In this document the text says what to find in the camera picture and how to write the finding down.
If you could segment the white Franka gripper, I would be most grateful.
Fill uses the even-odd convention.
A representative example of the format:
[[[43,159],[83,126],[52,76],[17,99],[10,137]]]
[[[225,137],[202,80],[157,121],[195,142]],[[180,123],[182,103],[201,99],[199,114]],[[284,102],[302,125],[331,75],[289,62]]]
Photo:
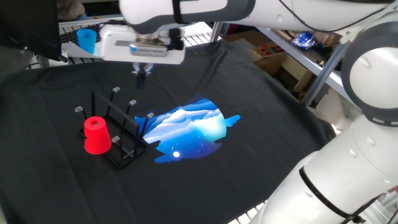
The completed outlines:
[[[133,62],[137,90],[144,89],[154,64],[178,65],[185,58],[182,27],[139,34],[129,26],[106,24],[99,34],[100,55],[104,60]]]

